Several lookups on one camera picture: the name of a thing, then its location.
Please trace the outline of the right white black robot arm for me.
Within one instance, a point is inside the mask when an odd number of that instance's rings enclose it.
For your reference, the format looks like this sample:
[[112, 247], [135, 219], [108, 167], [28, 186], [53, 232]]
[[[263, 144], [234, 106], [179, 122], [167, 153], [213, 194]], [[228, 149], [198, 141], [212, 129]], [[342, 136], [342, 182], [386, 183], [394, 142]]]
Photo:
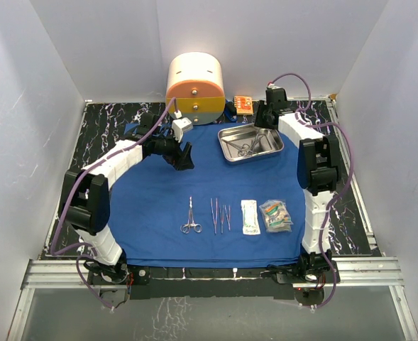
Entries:
[[297, 148], [297, 181], [305, 199], [303, 252], [293, 275], [305, 281], [318, 279], [331, 267], [327, 227], [334, 191], [341, 180], [339, 140], [324, 135], [292, 112], [284, 88], [269, 85], [258, 103], [255, 126], [276, 129]]

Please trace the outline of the steel instrument tray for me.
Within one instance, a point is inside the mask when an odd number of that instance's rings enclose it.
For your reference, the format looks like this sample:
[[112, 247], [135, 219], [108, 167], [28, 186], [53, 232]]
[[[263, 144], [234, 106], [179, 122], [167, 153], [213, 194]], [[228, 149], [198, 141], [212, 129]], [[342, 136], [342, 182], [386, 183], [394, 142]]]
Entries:
[[[260, 144], [256, 146], [255, 153], [249, 156], [238, 156], [234, 147], [228, 146], [222, 141], [222, 139], [225, 139], [238, 145], [250, 144], [256, 134], [265, 134], [265, 136], [261, 139]], [[224, 158], [230, 164], [246, 163], [276, 156], [284, 148], [284, 143], [276, 130], [262, 129], [254, 124], [242, 124], [222, 129], [218, 132], [218, 140]]]

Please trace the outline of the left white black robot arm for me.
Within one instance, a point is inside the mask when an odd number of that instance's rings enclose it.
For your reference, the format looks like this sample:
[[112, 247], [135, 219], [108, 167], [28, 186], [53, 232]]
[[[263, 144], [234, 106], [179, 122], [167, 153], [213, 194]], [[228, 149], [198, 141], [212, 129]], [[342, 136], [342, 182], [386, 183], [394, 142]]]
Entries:
[[192, 169], [191, 143], [182, 143], [192, 122], [180, 112], [143, 114], [114, 147], [81, 170], [68, 170], [59, 206], [60, 224], [70, 225], [90, 253], [85, 268], [105, 281], [122, 283], [128, 276], [126, 253], [108, 225], [111, 189], [130, 168], [150, 155], [159, 155], [177, 171]]

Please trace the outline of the long white green pouch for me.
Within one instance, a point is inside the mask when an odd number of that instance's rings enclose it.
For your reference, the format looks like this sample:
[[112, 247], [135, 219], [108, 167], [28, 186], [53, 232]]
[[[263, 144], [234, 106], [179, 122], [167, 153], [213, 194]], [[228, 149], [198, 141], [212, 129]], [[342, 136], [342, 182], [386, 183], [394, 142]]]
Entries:
[[255, 236], [260, 234], [258, 223], [258, 207], [255, 200], [242, 200], [241, 211], [243, 220], [243, 234]]

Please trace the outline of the blue surgical cloth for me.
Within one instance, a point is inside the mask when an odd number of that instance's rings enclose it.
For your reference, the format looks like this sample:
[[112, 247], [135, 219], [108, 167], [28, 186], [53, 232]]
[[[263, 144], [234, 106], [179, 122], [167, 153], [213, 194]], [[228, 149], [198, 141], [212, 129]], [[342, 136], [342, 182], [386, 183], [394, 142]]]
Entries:
[[[196, 268], [258, 268], [296, 262], [304, 235], [305, 200], [297, 181], [297, 147], [284, 139], [276, 156], [231, 165], [218, 140], [221, 125], [193, 128], [192, 170], [177, 171], [152, 155], [117, 180], [111, 192], [109, 227], [130, 265]], [[194, 221], [202, 232], [180, 231], [192, 196]], [[214, 234], [211, 198], [218, 198]], [[292, 219], [288, 232], [243, 234], [242, 200], [281, 200]], [[219, 208], [231, 206], [220, 231]]]

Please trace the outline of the long serrated steel forceps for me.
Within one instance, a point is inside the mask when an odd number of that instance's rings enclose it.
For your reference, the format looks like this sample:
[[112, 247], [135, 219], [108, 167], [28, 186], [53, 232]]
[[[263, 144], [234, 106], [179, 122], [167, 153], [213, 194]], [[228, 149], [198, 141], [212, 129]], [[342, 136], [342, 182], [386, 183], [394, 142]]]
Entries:
[[211, 198], [211, 216], [214, 225], [214, 234], [217, 234], [217, 226], [218, 226], [218, 198]]

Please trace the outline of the white blue supply packet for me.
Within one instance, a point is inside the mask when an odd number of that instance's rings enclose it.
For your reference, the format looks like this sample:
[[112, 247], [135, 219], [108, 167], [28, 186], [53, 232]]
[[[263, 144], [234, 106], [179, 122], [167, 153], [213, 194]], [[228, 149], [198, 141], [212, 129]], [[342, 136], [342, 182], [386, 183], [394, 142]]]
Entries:
[[292, 225], [292, 219], [283, 201], [268, 200], [259, 208], [268, 230], [286, 230]]

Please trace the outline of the steel forceps ring handles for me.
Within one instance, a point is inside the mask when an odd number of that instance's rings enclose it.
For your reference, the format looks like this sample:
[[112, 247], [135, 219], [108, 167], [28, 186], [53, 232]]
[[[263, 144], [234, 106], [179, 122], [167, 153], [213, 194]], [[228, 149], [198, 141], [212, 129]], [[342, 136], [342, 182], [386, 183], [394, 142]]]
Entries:
[[182, 224], [180, 227], [180, 231], [184, 234], [189, 234], [191, 230], [195, 231], [196, 233], [202, 232], [202, 226], [200, 224], [197, 224], [194, 221], [192, 196], [189, 197], [189, 210], [188, 210], [187, 223]]

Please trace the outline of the steel tweezers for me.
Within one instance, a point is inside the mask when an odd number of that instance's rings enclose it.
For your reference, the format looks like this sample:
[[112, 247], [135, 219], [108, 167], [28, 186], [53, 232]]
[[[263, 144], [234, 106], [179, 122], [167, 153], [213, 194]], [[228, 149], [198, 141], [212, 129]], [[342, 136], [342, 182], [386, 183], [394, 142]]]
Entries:
[[226, 215], [226, 221], [227, 221], [228, 229], [231, 230], [231, 206], [230, 205], [225, 205], [224, 206], [224, 211], [225, 211], [225, 215]]
[[219, 220], [220, 220], [220, 231], [224, 233], [224, 221], [225, 221], [225, 206], [221, 205], [219, 208]]

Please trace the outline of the remaining ring-handled clamp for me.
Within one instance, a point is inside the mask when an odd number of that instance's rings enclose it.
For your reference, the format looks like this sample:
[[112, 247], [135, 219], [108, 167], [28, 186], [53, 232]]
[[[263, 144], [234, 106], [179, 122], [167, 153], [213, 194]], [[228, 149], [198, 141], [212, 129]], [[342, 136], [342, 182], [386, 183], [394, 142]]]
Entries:
[[261, 139], [265, 134], [256, 134], [255, 138], [251, 141], [250, 144], [243, 144], [242, 151], [239, 152], [241, 156], [249, 156], [255, 153], [255, 148], [260, 144]]

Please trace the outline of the green clear supply packet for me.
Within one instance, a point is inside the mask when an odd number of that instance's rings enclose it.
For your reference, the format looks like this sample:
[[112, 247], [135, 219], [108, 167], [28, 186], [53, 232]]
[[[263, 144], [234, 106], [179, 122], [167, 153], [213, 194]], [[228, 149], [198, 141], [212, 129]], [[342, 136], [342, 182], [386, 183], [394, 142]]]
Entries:
[[283, 226], [285, 213], [280, 203], [261, 205], [260, 212], [268, 232], [276, 232]]

